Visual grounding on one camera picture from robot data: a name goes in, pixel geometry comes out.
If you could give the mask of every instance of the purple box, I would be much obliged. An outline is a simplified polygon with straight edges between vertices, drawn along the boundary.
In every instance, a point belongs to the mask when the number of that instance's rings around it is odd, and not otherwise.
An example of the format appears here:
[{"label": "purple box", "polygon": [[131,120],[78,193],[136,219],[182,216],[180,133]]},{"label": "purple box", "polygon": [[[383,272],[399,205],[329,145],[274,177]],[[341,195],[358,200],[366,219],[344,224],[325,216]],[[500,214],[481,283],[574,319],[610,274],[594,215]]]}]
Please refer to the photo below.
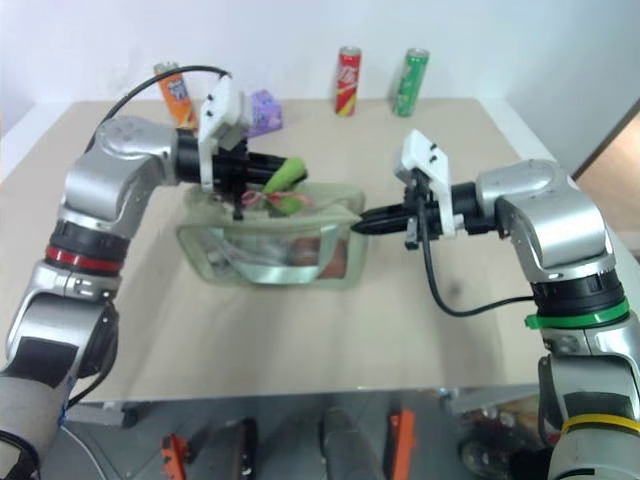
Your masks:
[{"label": "purple box", "polygon": [[251,94],[251,103],[253,125],[249,129],[248,137],[256,137],[282,128],[282,107],[268,91],[259,90]]}]

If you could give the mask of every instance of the robotic arm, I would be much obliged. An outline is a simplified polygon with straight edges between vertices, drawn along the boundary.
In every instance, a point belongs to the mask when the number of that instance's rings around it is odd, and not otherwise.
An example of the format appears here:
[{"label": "robotic arm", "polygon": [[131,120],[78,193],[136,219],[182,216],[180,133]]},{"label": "robotic arm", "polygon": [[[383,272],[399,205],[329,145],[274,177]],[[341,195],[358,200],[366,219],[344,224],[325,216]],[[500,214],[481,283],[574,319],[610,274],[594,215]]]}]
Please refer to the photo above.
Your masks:
[{"label": "robotic arm", "polygon": [[555,162],[530,160],[449,185],[447,157],[419,132],[405,140],[395,174],[407,187],[403,204],[365,212],[354,230],[407,231],[423,243],[430,287],[437,293],[429,241],[497,231],[511,237],[550,354],[538,365],[541,425],[562,432],[549,479],[640,478],[640,324],[615,272],[606,225],[593,202]]},{"label": "robotic arm", "polygon": [[97,130],[91,148],[69,171],[58,222],[36,263],[7,340],[0,372],[0,478],[39,471],[78,378],[97,375],[116,357],[120,286],[129,242],[153,190],[180,182],[235,204],[249,184],[264,184],[284,158],[247,151],[249,103],[223,77],[201,112],[196,139],[135,117]]}]

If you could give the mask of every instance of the red soda can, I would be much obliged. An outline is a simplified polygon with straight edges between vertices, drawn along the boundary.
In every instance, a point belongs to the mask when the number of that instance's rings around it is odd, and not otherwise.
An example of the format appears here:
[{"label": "red soda can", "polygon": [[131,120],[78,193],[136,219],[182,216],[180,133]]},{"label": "red soda can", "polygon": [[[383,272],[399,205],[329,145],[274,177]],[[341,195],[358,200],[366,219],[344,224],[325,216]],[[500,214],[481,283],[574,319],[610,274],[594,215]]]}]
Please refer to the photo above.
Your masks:
[{"label": "red soda can", "polygon": [[351,116],[356,111],[356,90],[361,58],[362,51],[357,47],[342,47],[338,54],[336,113],[341,117]]}]

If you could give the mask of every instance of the orange can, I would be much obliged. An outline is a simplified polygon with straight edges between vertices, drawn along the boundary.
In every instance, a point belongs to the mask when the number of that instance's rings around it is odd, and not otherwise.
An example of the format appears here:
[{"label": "orange can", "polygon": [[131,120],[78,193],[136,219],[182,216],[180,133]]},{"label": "orange can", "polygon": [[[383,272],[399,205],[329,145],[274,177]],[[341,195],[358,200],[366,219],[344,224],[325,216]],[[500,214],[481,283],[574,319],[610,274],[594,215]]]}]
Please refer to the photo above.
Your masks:
[{"label": "orange can", "polygon": [[[156,75],[178,68],[176,62],[165,62],[154,65],[153,71]],[[169,108],[169,112],[176,121],[179,128],[198,129],[198,117],[196,117],[191,103],[191,97],[187,91],[187,85],[181,73],[171,75],[158,82],[164,101]]]}]

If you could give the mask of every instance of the yellow ring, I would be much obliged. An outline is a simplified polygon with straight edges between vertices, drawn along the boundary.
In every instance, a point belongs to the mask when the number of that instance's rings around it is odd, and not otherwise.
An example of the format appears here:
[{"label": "yellow ring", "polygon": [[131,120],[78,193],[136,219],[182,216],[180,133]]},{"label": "yellow ring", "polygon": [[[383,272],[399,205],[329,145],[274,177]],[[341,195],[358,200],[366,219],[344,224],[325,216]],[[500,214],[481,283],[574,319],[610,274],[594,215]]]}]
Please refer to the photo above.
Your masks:
[{"label": "yellow ring", "polygon": [[571,417],[562,424],[562,434],[567,433],[571,427],[580,425],[581,423],[605,423],[608,425],[616,425],[618,427],[628,428],[636,433],[640,433],[640,423],[625,417],[617,415],[607,415],[604,413],[586,413],[584,415],[576,415]]}]

